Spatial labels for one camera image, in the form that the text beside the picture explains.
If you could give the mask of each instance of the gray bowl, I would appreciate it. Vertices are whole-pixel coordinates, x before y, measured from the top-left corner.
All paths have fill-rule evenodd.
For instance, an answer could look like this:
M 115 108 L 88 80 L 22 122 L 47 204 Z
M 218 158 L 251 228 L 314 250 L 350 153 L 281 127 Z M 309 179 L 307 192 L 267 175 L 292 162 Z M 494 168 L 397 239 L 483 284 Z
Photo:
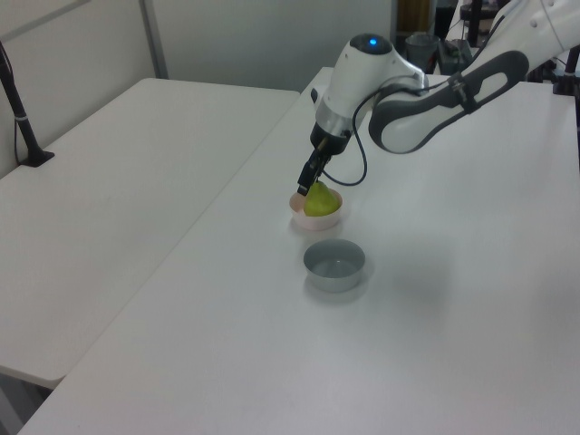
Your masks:
M 326 292 L 345 292 L 361 281 L 364 252 L 353 242 L 331 238 L 306 249 L 304 265 L 316 287 Z

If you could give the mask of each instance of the small bowl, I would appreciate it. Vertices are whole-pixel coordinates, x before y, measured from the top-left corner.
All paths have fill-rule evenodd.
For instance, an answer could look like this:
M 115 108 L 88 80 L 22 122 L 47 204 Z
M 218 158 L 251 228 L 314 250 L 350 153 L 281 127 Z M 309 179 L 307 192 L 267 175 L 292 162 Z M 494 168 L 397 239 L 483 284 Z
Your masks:
M 338 199 L 340 207 L 330 215 L 326 216 L 307 216 L 305 215 L 306 197 L 295 193 L 290 197 L 290 208 L 292 209 L 292 219 L 294 222 L 304 229 L 310 231 L 322 231 L 334 227 L 341 217 L 341 210 L 343 209 L 343 197 L 336 190 L 329 189 L 331 193 Z
M 308 278 L 325 292 L 341 293 L 361 281 L 364 252 L 353 242 L 330 238 L 314 243 L 304 253 Z

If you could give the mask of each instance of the pear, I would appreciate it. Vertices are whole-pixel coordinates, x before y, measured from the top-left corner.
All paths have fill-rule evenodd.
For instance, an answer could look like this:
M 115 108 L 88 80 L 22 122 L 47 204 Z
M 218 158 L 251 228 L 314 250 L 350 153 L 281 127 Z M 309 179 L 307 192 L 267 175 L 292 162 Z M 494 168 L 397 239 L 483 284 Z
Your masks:
M 341 206 L 338 198 L 322 181 L 316 181 L 308 194 L 304 203 L 304 214 L 307 216 L 326 216 L 334 213 Z

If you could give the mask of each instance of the black cable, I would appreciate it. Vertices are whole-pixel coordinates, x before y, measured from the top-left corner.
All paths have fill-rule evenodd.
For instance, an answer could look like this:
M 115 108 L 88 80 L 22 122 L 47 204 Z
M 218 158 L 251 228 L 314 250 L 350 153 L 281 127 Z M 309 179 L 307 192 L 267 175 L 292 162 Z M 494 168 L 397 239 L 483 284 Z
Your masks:
M 498 21 L 496 22 L 496 25 L 493 26 L 493 29 L 491 29 L 491 32 L 489 32 L 489 36 L 486 38 L 486 40 L 483 42 L 483 44 L 481 45 L 481 47 L 479 47 L 479 50 L 477 53 L 475 53 L 475 55 L 473 56 L 473 59 L 471 59 L 471 63 L 474 63 L 475 60 L 479 57 L 479 55 L 481 54 L 481 52 L 483 52 L 483 49 L 486 48 L 488 46 L 488 42 L 491 39 L 491 37 L 493 36 L 493 34 L 496 32 L 496 30 L 498 29 L 499 25 L 501 24 L 502 21 L 504 21 L 506 19 L 505 15 L 501 15 L 498 19 Z
M 457 21 L 457 22 L 456 22 L 456 23 L 455 23 L 455 24 L 454 24 L 452 27 L 450 27 L 450 28 L 449 28 L 449 30 L 447 31 L 447 34 L 450 34 L 450 30 L 451 30 L 453 27 L 455 27 L 457 24 L 461 23 L 462 21 L 463 21 L 462 19 L 459 19 L 459 21 Z
M 15 73 L 14 73 L 14 70 L 12 69 L 12 64 L 10 63 L 10 58 L 8 57 L 8 53 L 6 53 L 6 50 L 5 50 L 4 46 L 2 45 L 1 41 L 0 41 L 0 54 L 2 54 L 2 57 L 4 57 L 5 62 L 8 65 L 8 69 L 10 70 L 10 77 L 14 81 Z M 18 122 L 16 121 L 16 119 L 14 119 L 14 158 L 16 159 L 16 164 L 18 166 L 20 166 L 20 160 L 18 159 L 17 145 L 18 145 Z
M 427 91 L 430 91 L 432 89 L 439 88 L 444 83 L 447 83 L 447 82 L 446 81 L 443 81 L 441 83 L 434 84 L 433 86 L 429 86 L 428 88 L 417 88 L 417 89 L 402 88 L 402 89 L 397 90 L 397 92 L 409 92 L 409 93 L 412 93 L 413 95 L 421 95 L 421 93 L 423 93 L 423 92 L 427 92 Z M 367 171 L 368 171 L 368 162 L 366 160 L 366 153 L 364 152 L 363 142 L 361 141 L 361 137 L 359 136 L 359 131 L 356 128 L 356 117 L 357 117 L 359 111 L 361 111 L 361 109 L 363 108 L 364 104 L 366 104 L 367 101 L 369 101 L 372 97 L 374 97 L 377 94 L 381 93 L 383 90 L 384 90 L 384 88 L 379 88 L 375 92 L 371 93 L 370 95 L 367 95 L 366 98 L 364 100 L 362 100 L 362 102 L 354 110 L 354 114 L 353 114 L 353 133 L 354 133 L 354 137 L 356 138 L 356 143 L 358 144 L 359 149 L 361 150 L 361 156 L 362 156 L 362 175 L 361 175 L 361 177 L 357 181 L 355 181 L 354 183 L 346 183 L 344 181 L 340 181 L 340 180 L 332 177 L 330 174 L 328 174 L 328 172 L 326 172 L 326 170 L 323 170 L 323 174 L 329 180 L 335 182 L 336 184 L 338 184 L 340 186 L 346 186 L 346 187 L 351 188 L 353 186 L 358 186 L 359 184 L 361 184 L 364 181 L 364 179 L 366 179 L 366 174 L 367 174 Z
M 472 63 L 475 62 L 475 60 L 478 58 L 478 56 L 481 54 L 481 52 L 483 52 L 483 50 L 486 48 L 486 46 L 488 45 L 489 40 L 491 39 L 491 36 L 493 36 L 493 34 L 498 29 L 499 25 L 501 24 L 501 22 L 505 18 L 506 17 L 504 15 L 502 15 L 498 19 L 498 21 L 496 22 L 496 25 L 494 25 L 493 26 L 493 29 L 491 29 L 491 32 L 489 32 L 488 38 L 486 38 L 486 40 L 483 42 L 483 44 L 479 48 L 478 52 L 475 53 L 475 56 L 473 56 L 473 59 L 471 61 Z M 428 88 L 416 88 L 416 89 L 412 89 L 412 88 L 402 88 L 402 89 L 399 89 L 397 92 L 410 92 L 410 93 L 413 93 L 415 95 L 420 95 L 423 92 L 430 91 L 430 90 L 435 89 L 435 88 L 439 88 L 444 83 L 447 83 L 447 82 L 446 81 L 443 81 L 441 83 L 437 83 L 437 84 L 435 84 L 433 86 L 430 86 Z M 329 180 L 335 182 L 336 184 L 339 184 L 341 186 L 346 186 L 346 187 L 353 187 L 353 186 L 358 186 L 359 184 L 361 184 L 364 181 L 364 179 L 366 179 L 366 174 L 367 174 L 367 170 L 368 170 L 368 163 L 367 163 L 367 160 L 366 160 L 366 153 L 364 152 L 364 146 L 363 146 L 363 143 L 361 142 L 361 137 L 359 136 L 359 132 L 358 132 L 358 130 L 356 128 L 356 116 L 358 115 L 359 111 L 363 108 L 363 105 L 366 104 L 366 102 L 369 101 L 372 97 L 374 97 L 378 93 L 380 93 L 382 90 L 383 90 L 383 88 L 379 88 L 375 92 L 373 92 L 370 95 L 368 95 L 364 100 L 362 100 L 362 102 L 358 105 L 358 107 L 354 111 L 354 115 L 353 115 L 353 132 L 354 132 L 354 137 L 356 138 L 356 142 L 359 145 L 359 149 L 361 150 L 361 156 L 362 156 L 362 164 L 363 164 L 362 175 L 354 183 L 345 183 L 343 181 L 339 181 L 338 179 L 335 179 L 334 177 L 331 177 L 328 174 L 328 172 L 326 172 L 325 170 L 323 170 L 323 174 Z
M 2 45 L 2 41 L 0 41 L 0 53 L 5 58 L 6 63 L 8 65 L 8 69 L 10 70 L 10 76 L 12 77 L 12 80 L 14 80 L 15 79 L 15 74 L 14 74 L 14 71 L 12 69 L 12 64 L 10 63 L 10 58 L 8 57 L 8 53 L 4 49 L 4 46 Z
M 20 166 L 20 160 L 18 159 L 18 148 L 16 144 L 18 143 L 18 122 L 14 120 L 14 158 L 16 159 L 16 165 Z
M 362 102 L 354 110 L 354 115 L 353 115 L 353 132 L 354 132 L 354 137 L 356 138 L 356 143 L 358 143 L 359 149 L 361 150 L 361 156 L 362 156 L 362 175 L 354 183 L 345 183 L 343 181 L 339 181 L 338 179 L 335 179 L 334 177 L 332 177 L 331 175 L 329 175 L 328 172 L 326 172 L 325 170 L 323 170 L 323 174 L 329 180 L 334 181 L 336 184 L 339 184 L 341 186 L 346 186 L 346 187 L 349 187 L 350 188 L 350 187 L 353 187 L 353 186 L 358 186 L 359 184 L 361 184 L 364 181 L 364 179 L 366 179 L 366 173 L 367 173 L 367 169 L 368 169 L 368 163 L 366 161 L 366 153 L 364 152 L 364 146 L 363 146 L 363 143 L 361 142 L 361 137 L 359 136 L 359 132 L 358 132 L 358 130 L 356 128 L 356 116 L 359 114 L 359 111 L 361 111 L 361 109 L 363 108 L 363 105 L 366 104 L 367 101 L 369 101 L 372 97 L 374 97 L 375 95 L 377 95 L 381 91 L 382 91 L 382 88 L 379 88 L 375 92 L 373 92 L 370 95 L 368 95 L 364 100 L 362 100 Z

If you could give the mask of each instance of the white wall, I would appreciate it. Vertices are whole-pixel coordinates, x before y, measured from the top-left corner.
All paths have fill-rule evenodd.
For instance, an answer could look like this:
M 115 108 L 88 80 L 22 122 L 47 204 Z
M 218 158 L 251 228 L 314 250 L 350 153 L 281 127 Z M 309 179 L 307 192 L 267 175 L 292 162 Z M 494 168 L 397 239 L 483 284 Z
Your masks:
M 154 76 L 138 0 L 91 0 L 15 37 L 5 49 L 41 147 Z M 0 90 L 0 178 L 15 167 L 13 125 Z M 24 146 L 20 150 L 25 155 Z
M 334 66 L 354 35 L 392 37 L 396 3 L 150 1 L 169 78 L 294 91 L 302 91 L 321 67 Z

